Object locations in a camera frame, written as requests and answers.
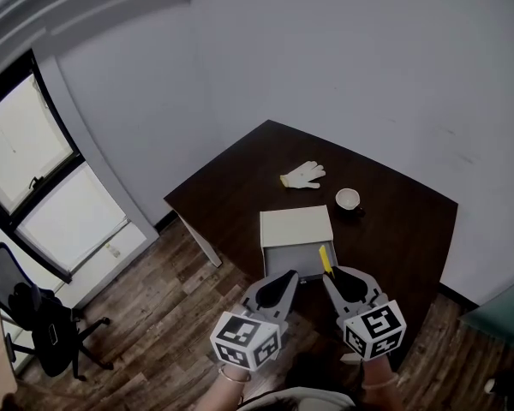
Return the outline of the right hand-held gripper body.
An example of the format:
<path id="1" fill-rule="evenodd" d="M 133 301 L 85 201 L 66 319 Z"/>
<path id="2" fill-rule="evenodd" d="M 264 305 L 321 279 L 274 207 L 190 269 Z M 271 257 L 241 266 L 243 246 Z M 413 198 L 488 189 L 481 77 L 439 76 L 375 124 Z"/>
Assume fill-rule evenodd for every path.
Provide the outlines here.
<path id="1" fill-rule="evenodd" d="M 373 360 L 398 348 L 406 322 L 396 301 L 375 307 L 342 323 L 344 342 L 362 360 Z"/>

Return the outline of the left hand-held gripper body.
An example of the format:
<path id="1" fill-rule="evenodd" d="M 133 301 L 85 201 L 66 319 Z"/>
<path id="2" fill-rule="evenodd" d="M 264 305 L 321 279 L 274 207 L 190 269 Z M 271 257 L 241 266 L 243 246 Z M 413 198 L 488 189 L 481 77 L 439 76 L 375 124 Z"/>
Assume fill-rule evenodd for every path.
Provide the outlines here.
<path id="1" fill-rule="evenodd" d="M 287 316 L 260 318 L 223 312 L 210 336 L 217 358 L 230 366 L 259 370 L 269 360 L 276 360 L 287 331 Z"/>

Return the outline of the yellow plastic stick tool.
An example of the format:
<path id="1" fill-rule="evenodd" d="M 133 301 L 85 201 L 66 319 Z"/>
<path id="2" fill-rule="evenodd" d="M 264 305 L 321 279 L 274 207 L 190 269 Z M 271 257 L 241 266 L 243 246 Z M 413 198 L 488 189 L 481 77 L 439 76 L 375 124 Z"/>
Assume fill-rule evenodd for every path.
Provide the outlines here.
<path id="1" fill-rule="evenodd" d="M 325 245 L 320 246 L 319 255 L 325 274 L 330 278 L 334 278 L 333 268 L 329 260 Z"/>

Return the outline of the grey drawer box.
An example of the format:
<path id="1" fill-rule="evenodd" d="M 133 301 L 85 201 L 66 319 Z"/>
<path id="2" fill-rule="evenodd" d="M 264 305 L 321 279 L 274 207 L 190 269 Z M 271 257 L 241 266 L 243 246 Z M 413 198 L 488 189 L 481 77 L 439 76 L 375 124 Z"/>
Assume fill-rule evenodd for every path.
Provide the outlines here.
<path id="1" fill-rule="evenodd" d="M 325 205 L 263 211 L 260 213 L 260 248 L 264 275 L 296 271 L 302 282 L 324 273 L 320 248 L 332 266 L 338 265 L 333 230 Z"/>

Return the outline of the person's right forearm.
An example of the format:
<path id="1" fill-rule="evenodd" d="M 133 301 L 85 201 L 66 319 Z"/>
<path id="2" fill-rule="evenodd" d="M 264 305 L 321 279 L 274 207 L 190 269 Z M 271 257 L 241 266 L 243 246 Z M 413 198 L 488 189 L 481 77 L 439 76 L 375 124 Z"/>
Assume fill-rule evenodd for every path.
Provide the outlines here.
<path id="1" fill-rule="evenodd" d="M 362 402 L 375 411 L 403 411 L 398 374 L 391 369 L 388 357 L 364 361 L 362 367 Z"/>

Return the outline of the person's left forearm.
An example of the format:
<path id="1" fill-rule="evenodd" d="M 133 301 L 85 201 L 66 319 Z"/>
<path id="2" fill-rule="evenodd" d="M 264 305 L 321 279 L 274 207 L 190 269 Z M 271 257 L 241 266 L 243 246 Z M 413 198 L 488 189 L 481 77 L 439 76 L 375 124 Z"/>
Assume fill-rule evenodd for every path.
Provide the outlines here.
<path id="1" fill-rule="evenodd" d="M 197 402 L 194 411 L 236 411 L 251 373 L 239 366 L 222 365 L 218 376 Z"/>

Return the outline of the dark wooden table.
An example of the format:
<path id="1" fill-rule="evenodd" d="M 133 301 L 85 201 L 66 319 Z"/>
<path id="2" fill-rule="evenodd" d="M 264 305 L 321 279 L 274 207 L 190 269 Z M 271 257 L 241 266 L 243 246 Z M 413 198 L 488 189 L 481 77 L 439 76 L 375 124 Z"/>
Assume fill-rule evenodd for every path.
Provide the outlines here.
<path id="1" fill-rule="evenodd" d="M 279 177 L 307 161 L 324 166 L 320 188 L 285 188 Z M 363 217 L 337 207 L 342 188 L 361 197 Z M 166 203 L 217 252 L 253 279 L 264 275 L 260 213 L 326 206 L 342 266 L 372 275 L 398 303 L 407 329 L 390 355 L 399 367 L 436 297 L 457 204 L 349 149 L 268 120 L 170 192 Z"/>

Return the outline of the person's black trousers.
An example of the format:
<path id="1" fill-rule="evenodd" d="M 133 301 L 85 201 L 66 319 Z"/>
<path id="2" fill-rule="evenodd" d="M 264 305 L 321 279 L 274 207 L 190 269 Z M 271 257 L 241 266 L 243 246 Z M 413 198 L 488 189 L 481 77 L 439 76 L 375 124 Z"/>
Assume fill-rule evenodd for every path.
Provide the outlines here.
<path id="1" fill-rule="evenodd" d="M 341 362 L 332 363 L 322 360 L 316 354 L 305 352 L 294 357 L 282 386 L 285 389 L 304 387 L 337 392 L 358 403 L 359 398 L 350 381 L 350 374 Z"/>

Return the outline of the person's white shirt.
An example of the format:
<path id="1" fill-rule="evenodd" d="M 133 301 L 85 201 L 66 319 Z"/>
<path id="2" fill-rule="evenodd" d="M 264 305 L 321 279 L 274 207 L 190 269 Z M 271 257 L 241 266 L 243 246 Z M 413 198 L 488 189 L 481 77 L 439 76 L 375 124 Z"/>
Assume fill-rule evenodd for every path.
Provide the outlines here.
<path id="1" fill-rule="evenodd" d="M 237 411 L 356 411 L 356 405 L 344 393 L 294 387 L 257 396 Z"/>

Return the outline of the white and black cup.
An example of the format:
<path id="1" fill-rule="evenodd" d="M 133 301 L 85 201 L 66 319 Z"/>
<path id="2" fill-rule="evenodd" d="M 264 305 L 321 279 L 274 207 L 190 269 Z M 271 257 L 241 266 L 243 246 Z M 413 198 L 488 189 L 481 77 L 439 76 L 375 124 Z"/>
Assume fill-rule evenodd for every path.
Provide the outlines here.
<path id="1" fill-rule="evenodd" d="M 363 217 L 365 211 L 361 207 L 360 194 L 352 188 L 342 188 L 335 196 L 337 207 L 352 216 Z"/>

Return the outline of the white work glove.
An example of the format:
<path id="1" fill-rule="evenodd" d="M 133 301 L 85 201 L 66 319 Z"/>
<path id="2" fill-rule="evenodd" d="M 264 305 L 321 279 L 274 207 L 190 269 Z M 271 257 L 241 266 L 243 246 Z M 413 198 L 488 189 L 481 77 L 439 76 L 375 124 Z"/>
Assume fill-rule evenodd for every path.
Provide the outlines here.
<path id="1" fill-rule="evenodd" d="M 324 166 L 315 161 L 307 161 L 295 168 L 288 174 L 279 177 L 285 188 L 320 188 L 320 184 L 315 182 L 326 175 Z"/>

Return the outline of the teal glass panel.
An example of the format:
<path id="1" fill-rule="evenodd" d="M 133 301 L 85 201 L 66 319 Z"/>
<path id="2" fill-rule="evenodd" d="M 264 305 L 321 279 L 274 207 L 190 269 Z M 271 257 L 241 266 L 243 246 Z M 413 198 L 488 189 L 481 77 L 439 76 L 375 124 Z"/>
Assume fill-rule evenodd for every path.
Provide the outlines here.
<path id="1" fill-rule="evenodd" d="M 514 346 L 514 284 L 490 301 L 465 313 L 467 326 Z"/>

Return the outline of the black floor item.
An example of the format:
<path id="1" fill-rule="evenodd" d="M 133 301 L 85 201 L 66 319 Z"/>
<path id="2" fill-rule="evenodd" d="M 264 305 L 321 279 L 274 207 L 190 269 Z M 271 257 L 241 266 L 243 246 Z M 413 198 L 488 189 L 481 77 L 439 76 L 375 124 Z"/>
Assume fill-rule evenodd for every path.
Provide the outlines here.
<path id="1" fill-rule="evenodd" d="M 484 387 L 488 395 L 502 397 L 505 400 L 505 411 L 514 411 L 514 372 L 498 372 L 489 378 Z"/>

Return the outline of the black office chair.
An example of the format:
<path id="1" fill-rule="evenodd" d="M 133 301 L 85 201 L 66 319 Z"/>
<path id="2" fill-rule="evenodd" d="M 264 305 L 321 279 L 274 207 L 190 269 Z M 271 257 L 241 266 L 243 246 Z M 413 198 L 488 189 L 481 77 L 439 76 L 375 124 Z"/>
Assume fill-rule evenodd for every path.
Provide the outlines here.
<path id="1" fill-rule="evenodd" d="M 0 309 L 17 326 L 30 332 L 33 340 L 33 348 L 27 348 L 8 337 L 6 349 L 11 361 L 15 361 L 17 352 L 31 354 L 39 360 L 47 376 L 56 377 L 71 367 L 74 378 L 82 382 L 87 378 L 79 374 L 79 354 L 104 370 L 114 369 L 111 362 L 99 360 L 84 345 L 89 336 L 111 320 L 103 317 L 80 330 L 81 310 L 64 306 L 52 290 L 34 283 L 3 242 L 0 242 Z"/>

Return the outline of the black framed window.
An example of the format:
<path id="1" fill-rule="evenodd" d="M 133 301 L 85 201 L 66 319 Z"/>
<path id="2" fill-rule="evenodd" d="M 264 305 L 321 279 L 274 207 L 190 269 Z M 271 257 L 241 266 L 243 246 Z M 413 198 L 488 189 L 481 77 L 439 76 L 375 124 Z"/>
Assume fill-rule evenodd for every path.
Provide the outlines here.
<path id="1" fill-rule="evenodd" d="M 31 190 L 34 177 L 43 176 Z M 33 51 L 0 73 L 0 230 L 68 283 L 129 218 L 51 99 Z"/>

